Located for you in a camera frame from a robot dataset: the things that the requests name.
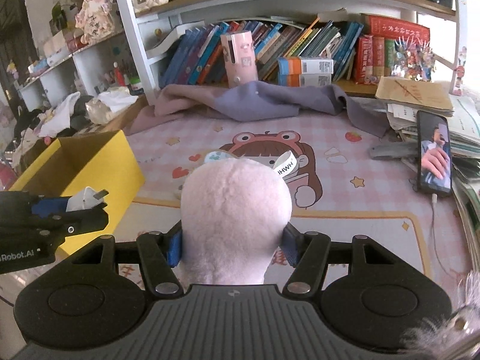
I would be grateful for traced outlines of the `pink pencil holder box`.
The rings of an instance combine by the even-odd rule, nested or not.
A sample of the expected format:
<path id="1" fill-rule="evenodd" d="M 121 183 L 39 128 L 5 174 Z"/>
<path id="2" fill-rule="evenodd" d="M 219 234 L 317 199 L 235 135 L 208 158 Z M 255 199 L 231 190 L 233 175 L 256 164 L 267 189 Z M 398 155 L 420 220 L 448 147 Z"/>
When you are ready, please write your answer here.
<path id="1" fill-rule="evenodd" d="M 220 37 L 224 67 L 230 88 L 259 79 L 251 31 L 236 31 Z"/>

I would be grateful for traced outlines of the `black smartphone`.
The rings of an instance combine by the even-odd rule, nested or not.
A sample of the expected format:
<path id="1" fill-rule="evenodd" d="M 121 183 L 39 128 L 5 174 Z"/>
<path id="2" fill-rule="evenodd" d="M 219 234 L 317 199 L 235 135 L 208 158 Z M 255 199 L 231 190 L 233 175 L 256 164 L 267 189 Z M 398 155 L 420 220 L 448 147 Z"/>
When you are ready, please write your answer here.
<path id="1" fill-rule="evenodd" d="M 452 151 L 448 121 L 427 111 L 416 113 L 417 187 L 439 197 L 452 193 Z"/>

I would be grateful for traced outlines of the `orange white medicine boxes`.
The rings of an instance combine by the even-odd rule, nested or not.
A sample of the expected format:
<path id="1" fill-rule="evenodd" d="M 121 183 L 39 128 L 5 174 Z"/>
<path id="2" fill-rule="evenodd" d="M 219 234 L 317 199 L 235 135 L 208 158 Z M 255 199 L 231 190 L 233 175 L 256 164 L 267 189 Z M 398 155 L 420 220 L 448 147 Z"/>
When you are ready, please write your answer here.
<path id="1" fill-rule="evenodd" d="M 277 82 L 287 87 L 322 87 L 331 84 L 335 63 L 329 58 L 279 58 Z"/>

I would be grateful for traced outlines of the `yellow cardboard box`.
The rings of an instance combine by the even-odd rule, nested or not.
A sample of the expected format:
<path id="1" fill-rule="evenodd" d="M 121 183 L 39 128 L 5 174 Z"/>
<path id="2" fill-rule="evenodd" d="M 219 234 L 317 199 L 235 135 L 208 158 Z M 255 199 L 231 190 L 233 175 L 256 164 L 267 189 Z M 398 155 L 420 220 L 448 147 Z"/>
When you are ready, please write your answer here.
<path id="1" fill-rule="evenodd" d="M 68 237 L 60 249 L 70 255 L 97 236 L 114 233 L 144 182 L 126 136 L 122 131 L 114 131 L 55 140 L 11 189 L 47 197 L 72 196 L 86 187 L 108 191 L 108 225 L 101 232 Z"/>

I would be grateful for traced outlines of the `purple pink towel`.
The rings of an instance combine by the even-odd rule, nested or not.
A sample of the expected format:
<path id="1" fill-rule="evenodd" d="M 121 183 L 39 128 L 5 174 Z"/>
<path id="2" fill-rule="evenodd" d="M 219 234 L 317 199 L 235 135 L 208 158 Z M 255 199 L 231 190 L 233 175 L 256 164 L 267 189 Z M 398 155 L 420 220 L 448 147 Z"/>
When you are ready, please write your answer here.
<path id="1" fill-rule="evenodd" d="M 331 116 L 345 111 L 355 128 L 377 137 L 382 137 L 390 127 L 385 115 L 366 109 L 337 85 L 286 87 L 252 81 L 234 88 L 167 85 L 151 105 L 140 110 L 124 132 L 134 135 L 146 131 L 180 119 L 187 111 L 246 123 L 295 117 L 302 110 Z"/>

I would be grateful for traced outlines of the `red dictionary books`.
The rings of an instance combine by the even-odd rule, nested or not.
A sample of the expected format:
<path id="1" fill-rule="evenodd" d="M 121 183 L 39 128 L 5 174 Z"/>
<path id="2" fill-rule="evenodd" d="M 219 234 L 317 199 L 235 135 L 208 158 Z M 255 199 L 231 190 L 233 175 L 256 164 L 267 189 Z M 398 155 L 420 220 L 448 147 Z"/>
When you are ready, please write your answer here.
<path id="1" fill-rule="evenodd" d="M 376 85 L 383 77 L 431 80 L 435 59 L 428 27 L 387 16 L 360 18 L 364 28 L 356 44 L 356 83 Z"/>

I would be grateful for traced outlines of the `yellow tape roll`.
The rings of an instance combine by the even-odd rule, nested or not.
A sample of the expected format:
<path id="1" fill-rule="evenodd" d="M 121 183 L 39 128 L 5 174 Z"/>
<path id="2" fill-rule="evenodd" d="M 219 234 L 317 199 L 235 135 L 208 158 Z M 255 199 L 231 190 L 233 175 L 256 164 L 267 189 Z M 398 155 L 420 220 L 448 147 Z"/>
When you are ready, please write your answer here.
<path id="1" fill-rule="evenodd" d="M 266 156 L 242 155 L 242 157 L 264 164 L 267 167 L 272 168 L 282 177 L 287 177 L 291 173 L 295 172 L 295 170 L 298 168 L 298 160 L 291 150 L 288 150 L 283 154 L 276 154 L 276 155 L 269 154 Z M 206 164 L 206 163 L 220 161 L 228 158 L 239 159 L 240 156 L 236 156 L 224 150 L 214 150 L 207 153 L 204 156 L 203 162 Z"/>

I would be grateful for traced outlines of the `white clothes pile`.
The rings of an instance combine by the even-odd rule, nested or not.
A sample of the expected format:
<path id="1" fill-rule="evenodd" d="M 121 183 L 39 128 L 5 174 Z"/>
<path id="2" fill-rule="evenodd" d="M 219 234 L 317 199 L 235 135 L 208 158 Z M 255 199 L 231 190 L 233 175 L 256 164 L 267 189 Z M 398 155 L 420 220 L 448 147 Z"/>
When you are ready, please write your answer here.
<path id="1" fill-rule="evenodd" d="M 92 99 L 92 96 L 74 92 L 55 108 L 45 112 L 34 110 L 25 115 L 27 119 L 16 125 L 12 162 L 18 163 L 39 140 L 69 137 L 87 127 L 91 120 L 86 111 L 86 103 Z"/>

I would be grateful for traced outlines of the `white bookshelf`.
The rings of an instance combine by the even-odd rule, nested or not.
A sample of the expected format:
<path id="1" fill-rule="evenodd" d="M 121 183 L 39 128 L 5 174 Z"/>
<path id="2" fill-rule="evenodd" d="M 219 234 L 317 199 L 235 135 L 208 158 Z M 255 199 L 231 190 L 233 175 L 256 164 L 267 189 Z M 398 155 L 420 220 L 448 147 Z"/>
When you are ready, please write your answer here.
<path id="1" fill-rule="evenodd" d="M 320 13 L 346 9 L 351 19 L 360 14 L 398 17 L 415 22 L 419 14 L 456 22 L 458 13 L 427 0 L 175 0 L 136 14 L 131 0 L 116 0 L 128 45 L 148 101 L 159 90 L 159 74 L 168 54 L 155 51 L 160 29 L 167 35 L 181 24 L 202 21 L 276 16 L 310 24 Z"/>

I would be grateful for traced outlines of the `row of blue books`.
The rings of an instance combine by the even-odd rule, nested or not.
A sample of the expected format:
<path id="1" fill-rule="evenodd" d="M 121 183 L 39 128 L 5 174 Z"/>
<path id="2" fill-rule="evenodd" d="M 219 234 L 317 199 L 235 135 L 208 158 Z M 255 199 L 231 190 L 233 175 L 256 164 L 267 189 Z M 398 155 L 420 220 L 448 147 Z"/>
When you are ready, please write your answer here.
<path id="1" fill-rule="evenodd" d="M 355 21 L 331 20 L 314 20 L 308 27 L 261 19 L 177 27 L 162 43 L 171 59 L 159 74 L 159 86 L 228 83 L 221 36 L 236 31 L 251 31 L 258 80 L 278 84 L 279 58 L 318 57 L 334 61 L 332 84 L 352 68 L 362 30 L 363 25 Z"/>

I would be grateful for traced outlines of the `pink printed tablecloth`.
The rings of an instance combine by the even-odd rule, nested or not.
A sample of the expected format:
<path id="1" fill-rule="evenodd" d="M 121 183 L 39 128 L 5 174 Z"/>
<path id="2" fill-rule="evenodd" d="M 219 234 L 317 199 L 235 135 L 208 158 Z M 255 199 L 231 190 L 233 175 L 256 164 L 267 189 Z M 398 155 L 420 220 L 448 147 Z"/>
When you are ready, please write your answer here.
<path id="1" fill-rule="evenodd" d="M 176 192 L 205 153 L 239 133 L 291 132 L 312 147 L 322 197 L 292 216 L 300 231 L 337 242 L 365 234 L 431 278 L 456 299 L 471 258 L 453 197 L 433 199 L 416 191 L 413 169 L 369 157 L 378 139 L 352 126 L 345 115 L 304 112 L 289 119 L 241 124 L 188 115 L 128 138 L 145 184 L 115 229 L 120 241 L 167 231 L 179 219 Z"/>

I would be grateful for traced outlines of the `stack of papers and books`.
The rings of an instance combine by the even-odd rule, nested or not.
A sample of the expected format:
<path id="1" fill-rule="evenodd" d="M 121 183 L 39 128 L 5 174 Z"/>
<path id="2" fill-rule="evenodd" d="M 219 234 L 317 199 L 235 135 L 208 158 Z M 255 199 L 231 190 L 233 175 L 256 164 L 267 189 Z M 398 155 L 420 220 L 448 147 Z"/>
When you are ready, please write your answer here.
<path id="1" fill-rule="evenodd" d="M 448 94 L 438 83 L 400 77 L 380 79 L 376 99 L 385 102 L 401 141 L 379 144 L 373 159 L 411 159 L 424 194 L 452 195 L 458 206 L 474 269 L 479 269 L 479 113 L 470 97 Z"/>

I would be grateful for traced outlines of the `pink plush pig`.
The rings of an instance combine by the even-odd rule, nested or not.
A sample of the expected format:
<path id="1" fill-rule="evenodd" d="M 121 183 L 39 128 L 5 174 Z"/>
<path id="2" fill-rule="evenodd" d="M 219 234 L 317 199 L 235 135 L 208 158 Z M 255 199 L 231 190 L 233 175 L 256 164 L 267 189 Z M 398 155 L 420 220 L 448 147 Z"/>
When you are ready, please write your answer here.
<path id="1" fill-rule="evenodd" d="M 247 158 L 198 167 L 181 192 L 182 286 L 264 283 L 291 214 L 287 183 L 272 168 Z"/>

